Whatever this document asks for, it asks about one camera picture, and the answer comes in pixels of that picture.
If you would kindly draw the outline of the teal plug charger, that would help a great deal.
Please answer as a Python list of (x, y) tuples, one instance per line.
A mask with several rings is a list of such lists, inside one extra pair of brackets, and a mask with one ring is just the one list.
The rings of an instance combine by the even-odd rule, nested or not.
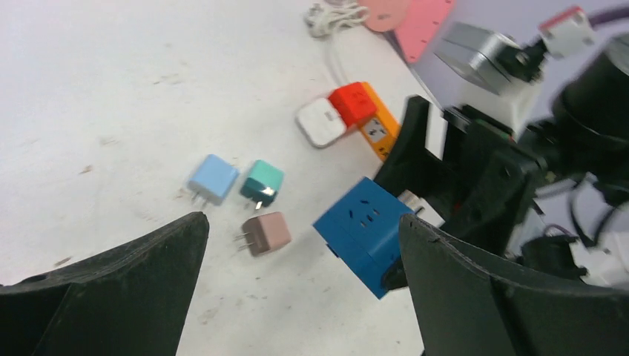
[(283, 184), (284, 172), (265, 160), (258, 159), (248, 172), (240, 194), (255, 202), (255, 210), (272, 204)]

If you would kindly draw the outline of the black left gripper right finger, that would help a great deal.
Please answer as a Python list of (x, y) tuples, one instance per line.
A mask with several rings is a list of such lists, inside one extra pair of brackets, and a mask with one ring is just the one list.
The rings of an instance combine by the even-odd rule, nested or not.
[(505, 260), (406, 214), (401, 258), (427, 355), (626, 355), (628, 293)]

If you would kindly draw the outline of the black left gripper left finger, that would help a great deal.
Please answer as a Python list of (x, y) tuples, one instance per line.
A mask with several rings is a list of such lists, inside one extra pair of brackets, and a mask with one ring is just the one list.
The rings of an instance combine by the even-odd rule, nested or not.
[(192, 212), (145, 236), (1, 287), (3, 355), (175, 355), (210, 225)]

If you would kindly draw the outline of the blue cube socket adapter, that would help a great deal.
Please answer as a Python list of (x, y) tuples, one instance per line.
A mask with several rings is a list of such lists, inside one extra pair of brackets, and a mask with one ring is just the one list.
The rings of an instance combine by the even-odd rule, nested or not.
[(400, 219), (411, 212), (397, 197), (364, 177), (312, 226), (330, 251), (381, 299), (389, 290), (382, 278), (401, 257)]

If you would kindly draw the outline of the pink brown plug charger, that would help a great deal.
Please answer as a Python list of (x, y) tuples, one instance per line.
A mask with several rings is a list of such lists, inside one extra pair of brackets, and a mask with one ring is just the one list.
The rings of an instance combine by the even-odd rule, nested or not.
[(241, 242), (239, 251), (248, 250), (253, 257), (276, 251), (292, 241), (285, 217), (279, 211), (251, 217), (241, 230), (234, 241)]

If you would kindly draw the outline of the white plug charger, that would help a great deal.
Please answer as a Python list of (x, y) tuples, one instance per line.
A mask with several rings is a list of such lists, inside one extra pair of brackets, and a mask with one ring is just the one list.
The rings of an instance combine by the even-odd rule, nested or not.
[(398, 196), (398, 199), (413, 210), (419, 219), (425, 220), (435, 227), (440, 227), (443, 224), (444, 219), (436, 210), (425, 199), (416, 196), (411, 191), (404, 191)]

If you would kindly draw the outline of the light blue plug charger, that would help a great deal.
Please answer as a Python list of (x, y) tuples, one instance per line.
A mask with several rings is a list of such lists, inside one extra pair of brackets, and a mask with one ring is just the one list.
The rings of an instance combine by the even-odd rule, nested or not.
[(240, 171), (215, 154), (209, 154), (188, 180), (187, 188), (192, 201), (202, 200), (203, 205), (222, 205), (236, 182)]

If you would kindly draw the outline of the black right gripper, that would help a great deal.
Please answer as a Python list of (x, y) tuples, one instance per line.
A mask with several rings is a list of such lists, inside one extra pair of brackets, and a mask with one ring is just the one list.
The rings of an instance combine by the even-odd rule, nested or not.
[(443, 158), (426, 148), (431, 103), (406, 100), (395, 144), (374, 177), (394, 196), (404, 191), (434, 207), (460, 207), (444, 231), (491, 254), (508, 245), (519, 207), (535, 205), (535, 191), (556, 160), (556, 140), (547, 122), (525, 128), (520, 139), (489, 116), (465, 105), (444, 111)]

